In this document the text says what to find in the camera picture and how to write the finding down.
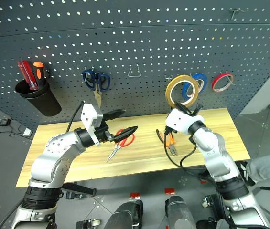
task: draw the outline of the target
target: pegboard hook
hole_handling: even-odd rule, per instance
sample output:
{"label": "pegboard hook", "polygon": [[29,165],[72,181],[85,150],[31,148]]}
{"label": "pegboard hook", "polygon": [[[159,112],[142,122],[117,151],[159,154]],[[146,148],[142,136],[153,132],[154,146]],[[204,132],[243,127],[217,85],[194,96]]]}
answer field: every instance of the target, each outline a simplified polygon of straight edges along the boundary
{"label": "pegboard hook", "polygon": [[236,13],[236,12],[242,12],[242,13],[245,13],[246,11],[248,11],[248,7],[246,8],[246,10],[242,10],[241,8],[238,8],[238,9],[230,8],[229,11],[232,13],[230,19],[233,20],[233,18],[234,18],[234,16],[235,16],[235,13]]}
{"label": "pegboard hook", "polygon": [[85,77],[85,79],[84,79],[84,82],[87,81],[87,77],[88,77],[88,74],[86,74],[86,77]]}
{"label": "pegboard hook", "polygon": [[230,81],[230,83],[231,83],[232,85],[236,86],[236,84],[233,83],[233,81],[231,80],[231,78],[230,78],[229,76],[227,76],[227,78],[228,78],[228,80]]}
{"label": "pegboard hook", "polygon": [[173,75],[171,74],[170,76],[164,75],[165,79],[167,82],[170,82],[173,79]]}
{"label": "pegboard hook", "polygon": [[127,74],[128,77],[141,77],[141,72],[139,70],[139,64],[136,64],[137,65],[137,72],[139,73],[139,75],[131,75],[130,72],[131,72],[131,64],[130,64],[130,70],[129,70],[129,73]]}

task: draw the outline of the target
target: pen holder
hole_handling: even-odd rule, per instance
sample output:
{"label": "pen holder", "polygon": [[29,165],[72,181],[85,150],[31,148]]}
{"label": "pen holder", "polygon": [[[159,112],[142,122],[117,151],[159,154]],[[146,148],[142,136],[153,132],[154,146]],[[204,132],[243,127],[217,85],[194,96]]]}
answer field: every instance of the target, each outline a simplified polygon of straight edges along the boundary
{"label": "pen holder", "polygon": [[45,116],[57,115],[62,110],[48,82],[39,90],[31,91],[26,81],[22,80],[17,83],[15,90]]}

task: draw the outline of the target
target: pegboard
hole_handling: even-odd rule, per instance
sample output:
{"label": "pegboard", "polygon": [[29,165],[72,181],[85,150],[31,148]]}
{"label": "pegboard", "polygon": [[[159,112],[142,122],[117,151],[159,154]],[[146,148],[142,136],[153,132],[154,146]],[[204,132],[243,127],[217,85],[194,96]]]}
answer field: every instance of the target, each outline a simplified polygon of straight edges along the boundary
{"label": "pegboard", "polygon": [[[248,11],[231,20],[230,8]],[[46,64],[60,114],[45,117],[16,94],[18,60]],[[138,64],[142,76],[128,77],[129,64],[134,73]],[[111,76],[110,90],[102,94],[104,112],[169,112],[165,77],[203,72],[208,85],[198,102],[204,109],[227,107],[234,118],[270,76],[270,1],[0,3],[1,110],[32,129],[68,121],[81,100],[95,103],[83,83],[84,66]],[[235,85],[213,92],[211,82],[225,71],[235,75]]]}

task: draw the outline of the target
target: pliers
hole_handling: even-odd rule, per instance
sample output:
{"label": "pliers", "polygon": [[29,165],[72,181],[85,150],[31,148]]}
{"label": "pliers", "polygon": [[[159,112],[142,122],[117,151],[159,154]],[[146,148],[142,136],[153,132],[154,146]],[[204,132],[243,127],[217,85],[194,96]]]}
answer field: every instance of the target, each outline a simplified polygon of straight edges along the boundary
{"label": "pliers", "polygon": [[[157,134],[159,140],[163,143],[163,136],[160,134],[159,130],[156,130],[156,134]],[[166,139],[165,145],[166,145],[166,147],[169,148],[169,150],[173,156],[177,156],[177,151],[176,151],[176,148],[174,146],[175,141],[173,139],[172,133],[169,133],[168,136],[169,136],[169,141],[168,141],[168,139]]]}

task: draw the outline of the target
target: screwdriver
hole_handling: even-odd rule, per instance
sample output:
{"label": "screwdriver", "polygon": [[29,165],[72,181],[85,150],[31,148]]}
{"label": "screwdriver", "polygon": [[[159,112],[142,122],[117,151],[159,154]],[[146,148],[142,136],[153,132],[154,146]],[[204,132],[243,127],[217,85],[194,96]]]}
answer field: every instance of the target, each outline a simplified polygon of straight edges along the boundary
{"label": "screwdriver", "polygon": [[26,83],[29,85],[30,90],[38,90],[38,86],[32,73],[30,64],[27,61],[18,61],[18,67],[20,68]]}
{"label": "screwdriver", "polygon": [[36,79],[38,88],[40,89],[45,84],[43,63],[36,61],[33,63],[33,66],[34,66],[34,72],[35,72],[35,79]]}

